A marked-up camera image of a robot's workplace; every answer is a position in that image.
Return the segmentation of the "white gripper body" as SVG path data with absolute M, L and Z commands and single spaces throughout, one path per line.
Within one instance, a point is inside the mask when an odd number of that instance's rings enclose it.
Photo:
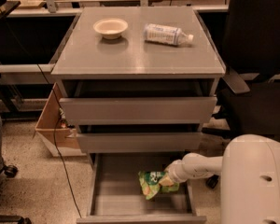
M 165 171 L 175 183 L 183 183 L 189 179 L 189 174 L 184 169 L 184 162 L 182 160 L 173 161 L 166 167 Z

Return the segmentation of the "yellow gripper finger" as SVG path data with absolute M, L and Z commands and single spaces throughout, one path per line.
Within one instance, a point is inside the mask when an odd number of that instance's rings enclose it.
M 165 175 L 159 181 L 159 184 L 164 187 L 171 187 L 175 182 L 168 176 Z

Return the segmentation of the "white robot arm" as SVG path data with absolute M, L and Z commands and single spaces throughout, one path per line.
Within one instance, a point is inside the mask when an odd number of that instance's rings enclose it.
M 245 134 L 219 157 L 190 153 L 173 161 L 164 186 L 220 176 L 221 224 L 280 224 L 280 142 Z

